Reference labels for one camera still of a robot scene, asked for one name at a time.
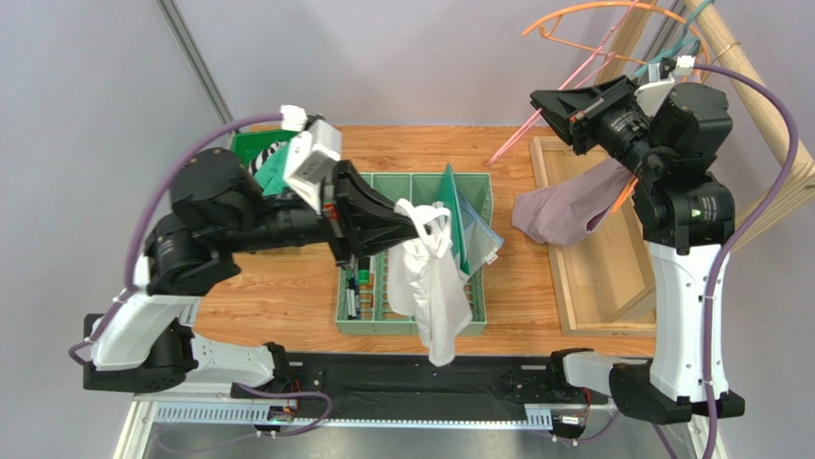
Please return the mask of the orange clothes hanger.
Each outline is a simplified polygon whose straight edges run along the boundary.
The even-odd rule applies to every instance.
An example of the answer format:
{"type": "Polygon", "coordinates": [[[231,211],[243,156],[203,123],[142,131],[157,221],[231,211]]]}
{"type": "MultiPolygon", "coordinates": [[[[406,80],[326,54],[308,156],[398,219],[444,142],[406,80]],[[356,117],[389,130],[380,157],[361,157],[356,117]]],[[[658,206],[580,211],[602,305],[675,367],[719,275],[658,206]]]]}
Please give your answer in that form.
{"type": "MultiPolygon", "coordinates": [[[[529,26],[522,34],[527,36],[537,33],[544,40],[574,48],[584,53],[583,61],[574,68],[569,77],[561,84],[563,89],[577,88],[589,82],[602,83],[624,75],[627,72],[626,67],[628,65],[634,66],[634,72],[663,49],[670,47],[678,35],[671,34],[667,36],[663,44],[655,43],[652,49],[643,57],[637,58],[634,56],[635,48],[638,46],[641,35],[652,15],[661,16],[667,24],[661,29],[662,31],[676,26],[680,34],[687,17],[692,12],[687,16],[683,16],[681,14],[683,10],[684,7],[679,1],[668,9],[660,7],[656,1],[586,2],[548,13],[529,26]],[[569,18],[571,14],[609,9],[620,9],[622,15],[607,32],[603,33],[597,44],[588,46],[556,36],[556,31],[562,22],[565,22],[572,29],[576,28],[577,23],[569,18]]],[[[690,33],[702,39],[702,51],[696,56],[696,59],[702,63],[713,63],[714,58],[711,48],[700,29],[692,24],[690,33]]]]}

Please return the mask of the green tank top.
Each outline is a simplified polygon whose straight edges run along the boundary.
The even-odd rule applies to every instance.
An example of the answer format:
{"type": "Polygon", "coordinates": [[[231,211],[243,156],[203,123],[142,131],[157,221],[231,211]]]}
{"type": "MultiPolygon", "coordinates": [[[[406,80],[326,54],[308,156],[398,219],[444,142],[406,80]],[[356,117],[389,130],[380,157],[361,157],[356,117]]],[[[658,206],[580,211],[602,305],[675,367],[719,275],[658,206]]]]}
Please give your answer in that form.
{"type": "Polygon", "coordinates": [[[288,160],[290,144],[283,147],[277,156],[277,160],[269,160],[261,170],[254,175],[255,180],[261,185],[264,196],[276,195],[286,188],[284,173],[288,160]]]}

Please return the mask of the black white striped tank top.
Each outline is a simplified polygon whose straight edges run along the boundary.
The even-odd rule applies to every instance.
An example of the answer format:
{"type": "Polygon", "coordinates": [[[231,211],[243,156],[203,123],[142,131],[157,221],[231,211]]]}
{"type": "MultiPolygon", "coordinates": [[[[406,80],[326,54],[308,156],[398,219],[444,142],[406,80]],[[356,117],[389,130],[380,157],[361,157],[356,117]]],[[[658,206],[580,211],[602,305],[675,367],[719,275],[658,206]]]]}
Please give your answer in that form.
{"type": "Polygon", "coordinates": [[[252,175],[256,175],[261,168],[269,161],[269,160],[277,160],[278,152],[285,146],[287,146],[287,142],[273,142],[271,143],[266,149],[263,149],[251,162],[248,166],[248,170],[252,175]]]}

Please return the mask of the teal plastic hanger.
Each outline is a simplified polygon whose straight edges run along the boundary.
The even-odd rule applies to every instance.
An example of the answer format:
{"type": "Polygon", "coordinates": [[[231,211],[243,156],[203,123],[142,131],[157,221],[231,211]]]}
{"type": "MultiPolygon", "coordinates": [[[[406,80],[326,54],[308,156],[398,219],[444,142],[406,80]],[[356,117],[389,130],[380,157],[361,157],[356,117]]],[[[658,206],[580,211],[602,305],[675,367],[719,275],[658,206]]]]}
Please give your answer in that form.
{"type": "Polygon", "coordinates": [[[715,0],[704,0],[698,7],[696,7],[687,17],[680,35],[673,41],[671,46],[663,49],[655,57],[641,65],[630,77],[632,79],[641,78],[647,73],[651,64],[656,64],[663,58],[674,58],[680,55],[697,56],[702,51],[702,39],[693,33],[690,33],[691,25],[704,9],[706,9],[709,5],[712,5],[714,2],[715,0]]]}

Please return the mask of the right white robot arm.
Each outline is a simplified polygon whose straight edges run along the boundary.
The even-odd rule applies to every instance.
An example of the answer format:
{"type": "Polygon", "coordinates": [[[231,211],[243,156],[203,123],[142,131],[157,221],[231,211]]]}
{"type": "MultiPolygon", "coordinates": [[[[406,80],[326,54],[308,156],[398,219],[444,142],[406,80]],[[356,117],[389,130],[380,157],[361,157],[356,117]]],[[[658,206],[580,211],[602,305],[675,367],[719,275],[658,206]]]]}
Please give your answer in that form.
{"type": "Polygon", "coordinates": [[[532,105],[579,155],[603,148],[637,179],[634,210],[654,269],[656,347],[649,360],[575,348],[552,354],[565,385],[610,397],[625,416],[657,425],[694,415],[737,417],[744,400],[720,363],[719,294],[735,230],[735,202],[710,172],[733,122],[726,96],[696,82],[654,91],[628,77],[538,90],[532,105]]]}

